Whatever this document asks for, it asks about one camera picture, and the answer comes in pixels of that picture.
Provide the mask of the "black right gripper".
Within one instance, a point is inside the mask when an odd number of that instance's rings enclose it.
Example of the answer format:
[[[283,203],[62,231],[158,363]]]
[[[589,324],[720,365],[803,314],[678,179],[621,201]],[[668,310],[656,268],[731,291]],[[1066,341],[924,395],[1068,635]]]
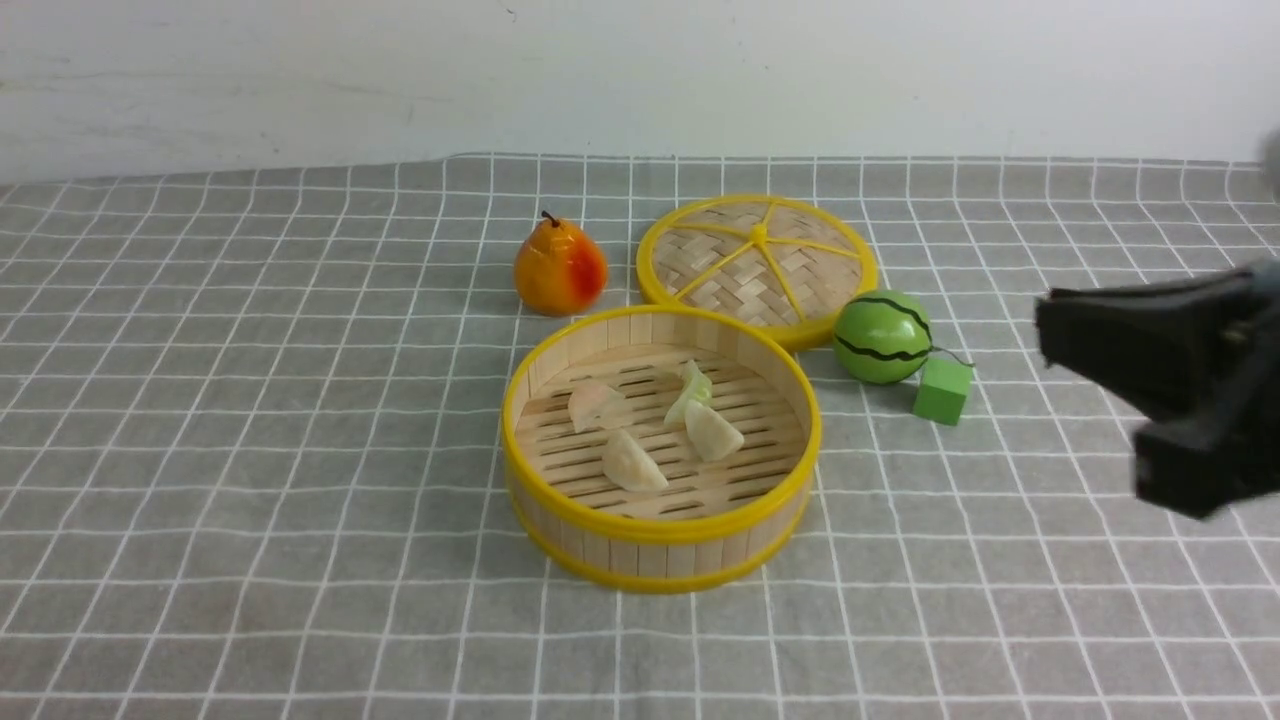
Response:
[[[1277,493],[1277,261],[1153,284],[1052,288],[1036,301],[1039,352],[1146,416],[1133,434],[1135,497],[1204,521]],[[1245,341],[1230,340],[1240,325]],[[1265,360],[1248,389],[1221,387]]]

